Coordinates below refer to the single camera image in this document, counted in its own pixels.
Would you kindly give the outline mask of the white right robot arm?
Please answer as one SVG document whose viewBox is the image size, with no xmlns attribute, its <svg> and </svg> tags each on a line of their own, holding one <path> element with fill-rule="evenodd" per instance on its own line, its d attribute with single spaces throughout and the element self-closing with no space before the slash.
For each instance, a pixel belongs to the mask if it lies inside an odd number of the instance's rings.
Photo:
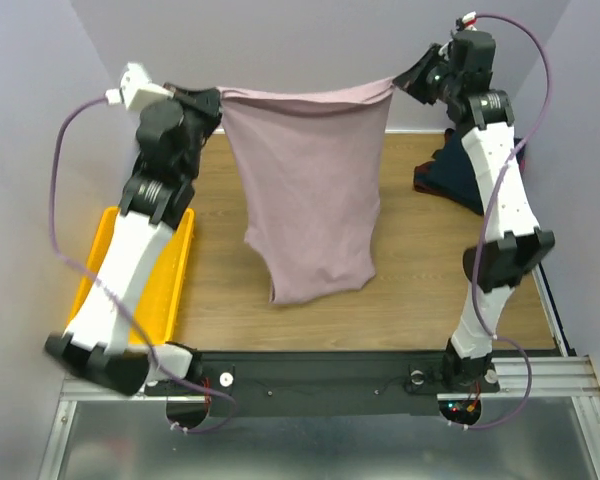
<svg viewBox="0 0 600 480">
<path fill-rule="evenodd" d="M 522 278 L 555 245 L 532 212 L 517 164 L 514 114 L 507 93 L 490 83 L 496 43 L 474 28 L 432 44 L 393 84 L 422 104 L 442 102 L 457 127 L 484 211 L 476 246 L 465 250 L 469 281 L 460 323 L 440 366 L 443 384 L 462 390 L 490 368 L 504 306 Z"/>
</svg>

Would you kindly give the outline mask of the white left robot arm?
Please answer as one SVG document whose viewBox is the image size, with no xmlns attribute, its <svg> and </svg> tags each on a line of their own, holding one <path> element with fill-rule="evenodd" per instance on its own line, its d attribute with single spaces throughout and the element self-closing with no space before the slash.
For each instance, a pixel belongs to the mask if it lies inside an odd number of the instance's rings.
<svg viewBox="0 0 600 480">
<path fill-rule="evenodd" d="M 179 393 L 211 394 L 202 383 L 198 354 L 172 342 L 154 345 L 134 313 L 195 195 L 202 149 L 221 119 L 216 88 L 167 84 L 141 108 L 138 155 L 101 266 L 92 272 L 57 255 L 92 282 L 65 331 L 50 334 L 44 344 L 45 353 L 70 374 L 125 396 L 166 379 Z"/>
</svg>

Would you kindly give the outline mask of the pink ribbed tank top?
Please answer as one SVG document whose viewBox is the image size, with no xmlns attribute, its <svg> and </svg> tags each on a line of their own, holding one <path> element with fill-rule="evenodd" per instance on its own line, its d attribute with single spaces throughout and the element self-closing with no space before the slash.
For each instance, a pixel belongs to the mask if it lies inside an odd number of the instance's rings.
<svg viewBox="0 0 600 480">
<path fill-rule="evenodd" d="M 246 198 L 245 241 L 265 262 L 271 303 L 359 290 L 375 276 L 393 92 L 388 78 L 305 94 L 221 88 L 222 127 Z"/>
</svg>

